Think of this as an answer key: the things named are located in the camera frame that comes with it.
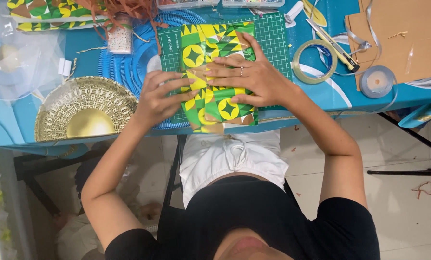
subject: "plastic container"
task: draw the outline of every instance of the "plastic container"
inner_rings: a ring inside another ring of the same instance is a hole
[[[285,0],[222,0],[225,8],[276,9],[284,5]]]
[[[217,6],[220,0],[156,0],[158,8],[161,10],[182,10],[198,7]]]

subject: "green yellow wrapping paper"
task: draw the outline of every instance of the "green yellow wrapping paper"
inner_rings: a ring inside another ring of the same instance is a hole
[[[182,92],[199,89],[195,98],[182,103],[182,108],[194,132],[223,134],[223,123],[257,125],[258,110],[248,104],[230,101],[237,94],[253,95],[241,87],[209,86],[204,72],[225,68],[213,62],[214,57],[230,56],[235,59],[255,61],[253,48],[243,33],[254,36],[254,23],[230,25],[182,25],[182,59],[184,78],[195,82],[181,88]]]

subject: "cardboard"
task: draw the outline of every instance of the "cardboard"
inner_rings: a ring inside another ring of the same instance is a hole
[[[367,7],[369,0],[361,0],[362,7]],[[431,77],[431,11],[422,12],[431,6],[431,0],[392,0],[374,1],[371,26],[382,46],[382,55],[371,36],[366,13],[346,16],[346,23],[358,37],[368,40],[373,47],[356,53],[360,70],[374,65],[383,65],[392,70],[397,82],[409,82]],[[405,37],[392,35],[408,31]],[[351,39],[351,51],[358,49],[358,44]],[[360,76],[356,77],[357,86]]]

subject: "tape roll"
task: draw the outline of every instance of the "tape roll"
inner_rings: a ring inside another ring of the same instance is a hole
[[[309,77],[305,75],[305,73],[300,69],[300,65],[299,65],[300,55],[305,50],[305,48],[308,48],[308,47],[318,48],[323,52],[323,55],[327,57],[327,64],[325,65],[328,68],[328,70],[320,77]],[[318,84],[320,82],[327,80],[334,73],[337,65],[338,65],[338,57],[336,55],[336,52],[334,51],[333,46],[323,40],[310,40],[302,44],[297,49],[296,53],[294,53],[293,61],[291,63],[291,67],[296,77],[300,81],[305,82],[307,84]]]
[[[369,98],[381,98],[392,90],[394,82],[395,75],[389,68],[376,65],[363,72],[360,90]]]

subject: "green cutting mat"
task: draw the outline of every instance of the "green cutting mat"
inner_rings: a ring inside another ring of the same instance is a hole
[[[282,13],[264,14],[247,18],[232,19],[219,24],[234,24],[239,22],[254,21],[256,39],[262,47],[267,59],[286,78],[292,80],[288,46],[286,45],[286,28],[284,27],[284,16]],[[180,72],[180,27],[162,29],[158,32],[158,39],[162,47],[161,66],[163,71]],[[279,106],[260,107],[259,111],[269,110]],[[171,122],[173,124],[187,122],[183,109],[179,109]]]

